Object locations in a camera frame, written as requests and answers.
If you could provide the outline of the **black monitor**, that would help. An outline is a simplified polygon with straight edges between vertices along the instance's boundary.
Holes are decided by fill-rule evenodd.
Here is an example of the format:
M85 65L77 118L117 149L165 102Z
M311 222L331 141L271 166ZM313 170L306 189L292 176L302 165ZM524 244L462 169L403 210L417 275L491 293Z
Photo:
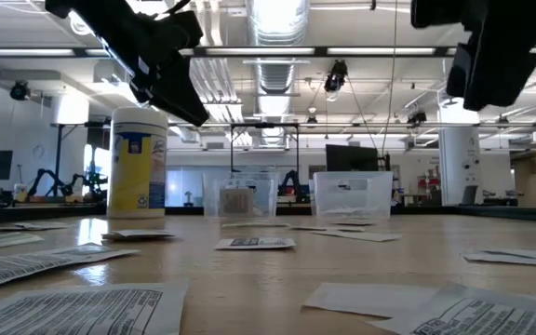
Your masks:
M378 171L378 151L357 146L326 145L327 171Z

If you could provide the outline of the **black background robot arms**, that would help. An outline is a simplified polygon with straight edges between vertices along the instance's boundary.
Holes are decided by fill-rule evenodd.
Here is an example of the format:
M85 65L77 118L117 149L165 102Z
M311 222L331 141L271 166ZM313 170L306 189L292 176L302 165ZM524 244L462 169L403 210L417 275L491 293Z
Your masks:
M48 175L53 180L53 185L49 188L47 194L59 191L64 197L72 196L74 194L75 185L78 181L81 181L82 185L88 188L87 202L101 203L103 200L107 199L107 191L102 190L101 186L107 184L109 180L103 178L98 172L88 172L86 175L73 174L70 182L64 182L59 179L54 171L43 168L37 170L36 178L34 179L32 186L28 189L28 197L36 195L38 184L45 175Z

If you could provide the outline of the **clear plastic bin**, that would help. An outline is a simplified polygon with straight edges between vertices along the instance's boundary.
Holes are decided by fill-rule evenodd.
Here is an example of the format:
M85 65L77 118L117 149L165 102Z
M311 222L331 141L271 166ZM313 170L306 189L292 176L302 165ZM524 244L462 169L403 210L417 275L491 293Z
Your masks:
M378 172L316 172L314 175L315 215L319 219L366 219L386 221L390 218L393 173ZM328 215L334 208L376 208L370 217Z
M204 215L211 218L271 218L276 215L279 174L276 172L205 172L202 177ZM249 217L219 215L221 189L252 189L254 214Z

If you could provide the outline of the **grey office chair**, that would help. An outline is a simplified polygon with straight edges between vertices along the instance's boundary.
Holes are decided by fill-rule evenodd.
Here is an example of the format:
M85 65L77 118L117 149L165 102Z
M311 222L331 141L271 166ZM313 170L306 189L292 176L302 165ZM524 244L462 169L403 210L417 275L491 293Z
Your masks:
M476 202L477 185L467 185L462 194L461 206L472 206Z

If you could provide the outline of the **black background station frame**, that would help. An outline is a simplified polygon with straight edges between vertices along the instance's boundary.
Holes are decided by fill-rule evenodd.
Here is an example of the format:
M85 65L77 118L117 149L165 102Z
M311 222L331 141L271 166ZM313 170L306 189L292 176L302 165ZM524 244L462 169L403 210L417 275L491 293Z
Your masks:
M230 129L230 171L231 172L235 172L234 134L235 134L235 129L238 127L242 127L243 129L247 129L248 127L254 127L256 129L267 129L267 128L276 128L276 127L282 127L283 129L286 129L287 127L293 127L295 129L294 140L296 142L300 141L301 133L300 133L299 123L273 123L273 122L231 123L228 125L228 128Z

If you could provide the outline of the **silver ceiling air duct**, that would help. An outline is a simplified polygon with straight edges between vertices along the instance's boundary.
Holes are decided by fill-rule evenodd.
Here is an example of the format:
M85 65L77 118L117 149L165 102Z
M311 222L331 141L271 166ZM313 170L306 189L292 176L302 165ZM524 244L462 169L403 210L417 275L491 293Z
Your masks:
M310 0L246 0L250 44L298 47L309 22ZM291 112L296 65L293 58L258 59L255 65L256 112L281 124Z

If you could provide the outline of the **green striped bandage wrapper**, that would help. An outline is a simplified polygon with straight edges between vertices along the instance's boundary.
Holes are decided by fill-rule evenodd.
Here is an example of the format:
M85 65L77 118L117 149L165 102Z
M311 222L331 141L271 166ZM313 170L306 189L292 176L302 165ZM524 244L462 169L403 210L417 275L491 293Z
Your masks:
M17 246L43 241L43 238L35 234L10 233L0 234L0 248Z

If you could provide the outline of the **white round column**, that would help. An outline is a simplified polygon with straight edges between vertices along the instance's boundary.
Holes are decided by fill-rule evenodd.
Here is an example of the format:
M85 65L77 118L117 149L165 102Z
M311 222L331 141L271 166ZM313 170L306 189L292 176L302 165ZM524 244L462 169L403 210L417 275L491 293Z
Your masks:
M463 108L462 98L438 103L441 199L444 206L462 203L469 186L481 182L479 116Z

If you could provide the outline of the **plain white packet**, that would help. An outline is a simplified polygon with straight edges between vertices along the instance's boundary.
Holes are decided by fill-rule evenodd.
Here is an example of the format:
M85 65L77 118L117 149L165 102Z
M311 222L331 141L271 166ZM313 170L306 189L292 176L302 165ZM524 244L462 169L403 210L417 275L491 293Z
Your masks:
M303 306L391 318L430 301L436 293L437 288L416 286L322 283Z

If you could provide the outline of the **white bandage wrapper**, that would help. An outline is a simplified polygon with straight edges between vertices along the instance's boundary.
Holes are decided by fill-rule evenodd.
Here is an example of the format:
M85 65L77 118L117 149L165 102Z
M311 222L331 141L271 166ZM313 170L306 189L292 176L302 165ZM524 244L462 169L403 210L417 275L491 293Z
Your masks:
M324 231L315 232L315 235L335 236L341 238L349 238L354 240L363 240L370 242L388 242L401 238L400 234L377 234L377 233L346 233L339 231Z
M536 250L530 249L510 249L510 248L496 248L496 249L481 249L476 250L476 253L488 253L488 254L505 254L519 257L528 257L536 259Z
M468 261L512 263L522 265L536 265L536 259L503 254L464 254Z
M345 233L362 233L365 232L364 228L361 227L342 227L342 226L332 226L332 227L316 227L316 226L290 226L291 230L296 231L311 231L311 232L345 232Z
M343 217L370 217L377 213L376 208L334 208L327 212L328 215L337 215Z

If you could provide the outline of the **yellow disinfecting wipes canister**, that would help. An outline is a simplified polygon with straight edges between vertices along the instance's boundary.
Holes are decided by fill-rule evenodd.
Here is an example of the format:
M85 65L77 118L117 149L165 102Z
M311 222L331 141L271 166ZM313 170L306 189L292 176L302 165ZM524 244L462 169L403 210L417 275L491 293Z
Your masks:
M111 120L107 215L157 219L165 215L168 119L152 109L119 108Z

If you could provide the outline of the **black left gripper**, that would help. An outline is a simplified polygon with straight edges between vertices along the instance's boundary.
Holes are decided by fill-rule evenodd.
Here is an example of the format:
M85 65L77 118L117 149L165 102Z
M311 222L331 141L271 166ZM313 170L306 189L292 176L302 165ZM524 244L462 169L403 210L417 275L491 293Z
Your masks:
M134 11L78 11L100 43L128 72L130 88L144 102L196 127L208 112L190 78L190 59L179 51L155 45L153 21L173 14Z

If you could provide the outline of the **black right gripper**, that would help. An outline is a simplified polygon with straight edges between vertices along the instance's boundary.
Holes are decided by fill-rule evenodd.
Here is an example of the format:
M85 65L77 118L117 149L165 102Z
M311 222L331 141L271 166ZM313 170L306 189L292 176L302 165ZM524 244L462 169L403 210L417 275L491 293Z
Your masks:
M513 104L527 82L530 49L536 46L536 8L490 10L478 32L477 48L466 46L463 107Z

